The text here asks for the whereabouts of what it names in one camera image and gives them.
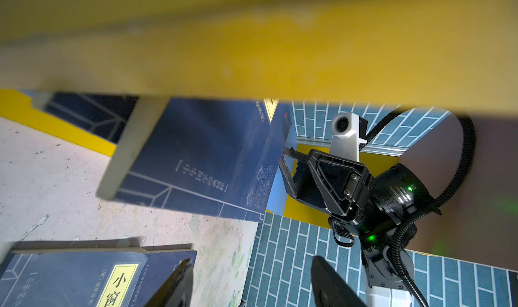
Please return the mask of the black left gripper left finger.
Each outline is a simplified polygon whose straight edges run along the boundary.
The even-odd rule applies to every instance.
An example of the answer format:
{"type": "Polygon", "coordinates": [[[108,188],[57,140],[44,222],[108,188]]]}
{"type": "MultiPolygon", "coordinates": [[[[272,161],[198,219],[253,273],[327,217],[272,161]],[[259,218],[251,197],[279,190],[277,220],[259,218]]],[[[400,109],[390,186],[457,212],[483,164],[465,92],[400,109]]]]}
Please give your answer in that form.
{"type": "Polygon", "coordinates": [[[184,259],[145,307],[189,307],[194,289],[194,263],[184,259]]]}

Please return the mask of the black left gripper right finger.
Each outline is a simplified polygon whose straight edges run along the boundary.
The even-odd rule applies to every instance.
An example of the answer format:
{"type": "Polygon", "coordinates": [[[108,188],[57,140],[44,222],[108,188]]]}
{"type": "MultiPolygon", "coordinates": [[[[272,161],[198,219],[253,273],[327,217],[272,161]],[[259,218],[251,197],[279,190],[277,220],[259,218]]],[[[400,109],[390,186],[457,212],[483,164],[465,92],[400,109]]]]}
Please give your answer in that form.
{"type": "Polygon", "coordinates": [[[366,307],[323,257],[312,259],[311,282],[317,307],[366,307]]]}

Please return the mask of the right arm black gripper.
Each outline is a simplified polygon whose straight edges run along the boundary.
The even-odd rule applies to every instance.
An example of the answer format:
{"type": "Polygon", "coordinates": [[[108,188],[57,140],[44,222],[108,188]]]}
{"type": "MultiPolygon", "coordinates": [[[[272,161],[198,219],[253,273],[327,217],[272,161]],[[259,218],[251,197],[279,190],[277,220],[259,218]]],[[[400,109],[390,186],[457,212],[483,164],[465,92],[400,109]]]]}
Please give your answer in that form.
{"type": "Polygon", "coordinates": [[[375,177],[358,161],[284,148],[279,169],[291,198],[325,213],[337,229],[355,236],[389,234],[433,200],[417,176],[400,163],[375,177]],[[293,171],[287,158],[295,159],[293,171]]]}

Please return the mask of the blue book yellow label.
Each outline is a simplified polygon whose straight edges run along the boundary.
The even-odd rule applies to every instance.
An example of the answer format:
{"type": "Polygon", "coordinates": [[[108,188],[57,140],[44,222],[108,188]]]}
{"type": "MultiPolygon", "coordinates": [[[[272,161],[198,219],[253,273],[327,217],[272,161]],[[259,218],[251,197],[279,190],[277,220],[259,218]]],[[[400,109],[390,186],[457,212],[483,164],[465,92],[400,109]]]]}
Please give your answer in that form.
{"type": "Polygon", "coordinates": [[[118,143],[138,97],[58,92],[42,110],[113,144],[118,143]]]}

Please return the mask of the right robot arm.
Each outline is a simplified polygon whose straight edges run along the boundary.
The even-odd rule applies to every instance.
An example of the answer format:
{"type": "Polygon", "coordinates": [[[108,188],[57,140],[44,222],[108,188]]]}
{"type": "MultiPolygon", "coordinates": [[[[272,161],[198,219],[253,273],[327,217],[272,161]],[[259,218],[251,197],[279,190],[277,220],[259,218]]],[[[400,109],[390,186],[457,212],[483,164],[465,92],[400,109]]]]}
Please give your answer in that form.
{"type": "Polygon", "coordinates": [[[370,304],[428,305],[405,250],[417,233],[407,220],[432,202],[414,173],[398,163],[374,177],[359,161],[292,148],[284,149],[279,169],[291,198],[327,215],[338,246],[360,244],[370,304]]]}

